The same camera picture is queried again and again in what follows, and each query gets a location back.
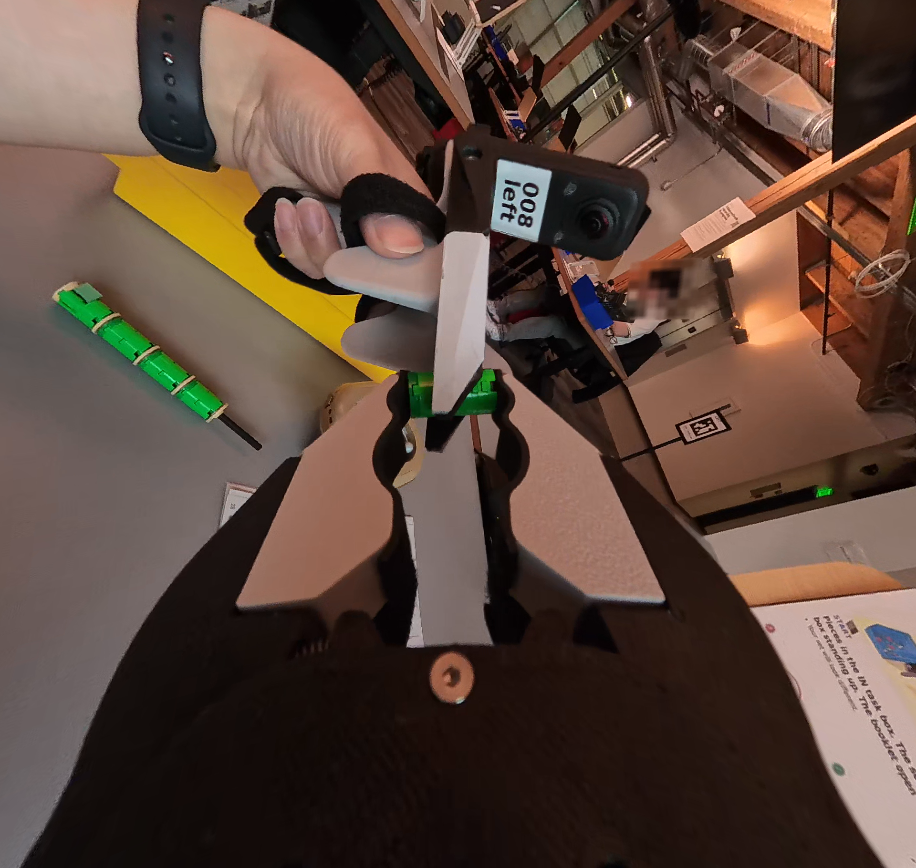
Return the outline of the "blue plastic bin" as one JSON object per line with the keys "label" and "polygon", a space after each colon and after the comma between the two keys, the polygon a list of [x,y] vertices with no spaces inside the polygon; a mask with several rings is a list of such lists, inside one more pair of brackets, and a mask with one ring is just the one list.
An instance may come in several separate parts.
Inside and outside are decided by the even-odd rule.
{"label": "blue plastic bin", "polygon": [[594,331],[604,331],[614,324],[603,302],[598,297],[594,281],[589,276],[578,278],[571,288],[571,299],[575,301],[585,322]]}

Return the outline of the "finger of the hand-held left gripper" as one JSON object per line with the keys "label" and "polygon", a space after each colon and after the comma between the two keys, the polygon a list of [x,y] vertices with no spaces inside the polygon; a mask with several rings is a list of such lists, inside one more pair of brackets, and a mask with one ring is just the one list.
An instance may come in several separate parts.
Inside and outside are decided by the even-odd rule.
{"label": "finger of the hand-held left gripper", "polygon": [[441,452],[460,425],[458,410],[483,369],[489,237],[451,232],[443,241],[426,450]]}
{"label": "finger of the hand-held left gripper", "polygon": [[417,571],[408,647],[492,645],[487,550],[471,439],[425,455],[400,490]]}

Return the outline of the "black wristband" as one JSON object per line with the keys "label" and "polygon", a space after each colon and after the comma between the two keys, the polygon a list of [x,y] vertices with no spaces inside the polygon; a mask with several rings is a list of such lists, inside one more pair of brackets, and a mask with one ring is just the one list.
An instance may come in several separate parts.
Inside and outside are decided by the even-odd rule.
{"label": "black wristband", "polygon": [[207,6],[205,0],[138,0],[136,51],[144,137],[169,162],[212,173],[220,167],[200,61]]}

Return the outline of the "green brick rod assembly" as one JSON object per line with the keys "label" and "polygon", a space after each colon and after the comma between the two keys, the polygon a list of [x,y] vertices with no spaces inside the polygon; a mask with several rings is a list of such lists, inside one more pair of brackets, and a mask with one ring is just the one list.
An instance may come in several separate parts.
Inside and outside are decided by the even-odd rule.
{"label": "green brick rod assembly", "polygon": [[52,300],[195,416],[222,424],[254,450],[262,450],[261,442],[227,415],[227,404],[219,396],[112,310],[94,286],[71,281],[55,290]]}

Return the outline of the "person's left forearm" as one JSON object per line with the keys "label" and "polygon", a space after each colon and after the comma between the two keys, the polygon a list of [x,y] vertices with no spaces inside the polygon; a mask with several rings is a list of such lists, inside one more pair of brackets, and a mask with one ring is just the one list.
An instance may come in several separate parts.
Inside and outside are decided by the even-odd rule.
{"label": "person's left forearm", "polygon": [[138,0],[2,0],[3,144],[153,155],[139,125]]}

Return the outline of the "beige round tape dispenser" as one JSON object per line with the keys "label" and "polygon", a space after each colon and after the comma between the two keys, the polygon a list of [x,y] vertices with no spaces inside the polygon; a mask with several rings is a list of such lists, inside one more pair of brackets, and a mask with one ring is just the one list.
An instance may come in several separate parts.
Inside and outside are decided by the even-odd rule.
{"label": "beige round tape dispenser", "polygon": [[[330,393],[319,415],[320,433],[326,433],[335,423],[343,419],[362,399],[377,390],[372,381],[348,382]],[[413,482],[420,473],[424,449],[420,445],[420,434],[416,423],[408,420],[402,430],[405,440],[406,462],[394,480],[394,487],[400,489]]]}

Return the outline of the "person's left hand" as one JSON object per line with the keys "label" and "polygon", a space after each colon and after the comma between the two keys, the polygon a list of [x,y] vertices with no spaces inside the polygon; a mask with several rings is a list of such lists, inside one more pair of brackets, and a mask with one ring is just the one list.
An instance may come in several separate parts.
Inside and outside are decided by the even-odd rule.
{"label": "person's left hand", "polygon": [[317,194],[274,214],[281,254],[313,279],[341,247],[323,205],[355,177],[384,174],[429,194],[343,78],[277,32],[220,8],[203,15],[203,100],[216,161],[246,171],[260,190]]}

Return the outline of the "wooden sheet board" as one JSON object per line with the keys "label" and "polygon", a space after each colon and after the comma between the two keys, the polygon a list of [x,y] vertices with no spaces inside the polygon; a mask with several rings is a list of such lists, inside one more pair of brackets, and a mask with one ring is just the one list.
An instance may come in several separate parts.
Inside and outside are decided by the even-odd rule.
{"label": "wooden sheet board", "polygon": [[887,573],[841,561],[772,568],[729,579],[751,608],[903,589]]}

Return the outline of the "silver air duct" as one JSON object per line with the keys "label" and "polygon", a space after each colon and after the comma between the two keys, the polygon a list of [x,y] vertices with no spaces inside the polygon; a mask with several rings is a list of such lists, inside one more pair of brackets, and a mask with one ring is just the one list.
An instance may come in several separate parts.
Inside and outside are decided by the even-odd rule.
{"label": "silver air duct", "polygon": [[719,42],[698,35],[685,50],[707,72],[719,98],[808,149],[831,150],[833,108],[801,75],[739,39]]}

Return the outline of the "printed instruction sheet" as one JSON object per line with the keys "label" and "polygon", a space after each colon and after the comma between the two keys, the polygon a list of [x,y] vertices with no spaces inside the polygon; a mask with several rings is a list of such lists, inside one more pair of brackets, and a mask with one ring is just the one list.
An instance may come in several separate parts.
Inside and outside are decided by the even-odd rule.
{"label": "printed instruction sheet", "polygon": [[883,866],[915,865],[915,590],[752,609]]}

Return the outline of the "grey desk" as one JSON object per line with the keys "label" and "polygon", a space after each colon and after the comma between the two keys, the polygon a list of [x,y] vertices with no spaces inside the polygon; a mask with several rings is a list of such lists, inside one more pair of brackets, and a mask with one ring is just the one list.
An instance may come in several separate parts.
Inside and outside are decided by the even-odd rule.
{"label": "grey desk", "polygon": [[[2,146],[1,862],[19,866],[115,668],[218,527],[364,380],[114,195],[101,155]],[[52,300],[89,282],[262,442],[206,424]]]}

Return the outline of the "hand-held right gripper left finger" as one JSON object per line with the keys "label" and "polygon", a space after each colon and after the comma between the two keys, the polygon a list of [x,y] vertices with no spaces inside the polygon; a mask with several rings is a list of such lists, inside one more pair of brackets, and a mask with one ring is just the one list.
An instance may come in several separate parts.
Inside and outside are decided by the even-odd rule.
{"label": "hand-held right gripper left finger", "polygon": [[238,610],[312,610],[328,629],[360,611],[386,644],[406,645],[417,574],[395,479],[408,460],[407,386],[391,375],[303,451]]}

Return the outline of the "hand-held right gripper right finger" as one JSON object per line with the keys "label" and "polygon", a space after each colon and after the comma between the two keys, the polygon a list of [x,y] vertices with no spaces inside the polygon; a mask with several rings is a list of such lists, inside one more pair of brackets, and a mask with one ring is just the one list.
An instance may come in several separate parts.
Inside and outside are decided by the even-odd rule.
{"label": "hand-held right gripper right finger", "polygon": [[665,595],[605,458],[510,372],[494,391],[496,450],[478,454],[490,638],[520,643],[555,613],[574,643],[613,643],[604,607]]}

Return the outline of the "yellow plastic bin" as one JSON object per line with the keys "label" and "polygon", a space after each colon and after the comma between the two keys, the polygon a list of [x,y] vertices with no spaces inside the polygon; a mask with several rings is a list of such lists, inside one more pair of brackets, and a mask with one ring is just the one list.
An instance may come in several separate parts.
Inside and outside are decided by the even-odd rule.
{"label": "yellow plastic bin", "polygon": [[108,155],[114,193],[270,308],[344,358],[341,339],[358,298],[328,296],[282,279],[259,255],[244,218],[259,198],[246,172],[206,173],[162,156]]}

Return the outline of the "green round toy brick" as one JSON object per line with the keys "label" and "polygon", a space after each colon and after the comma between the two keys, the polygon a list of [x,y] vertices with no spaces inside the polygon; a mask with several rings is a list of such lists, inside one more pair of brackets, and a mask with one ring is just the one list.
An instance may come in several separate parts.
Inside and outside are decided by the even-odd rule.
{"label": "green round toy brick", "polygon": [[432,409],[432,372],[409,372],[407,374],[410,416],[429,418],[432,416],[479,416],[492,414],[498,405],[496,373],[492,369],[481,370],[464,401],[452,411]]}

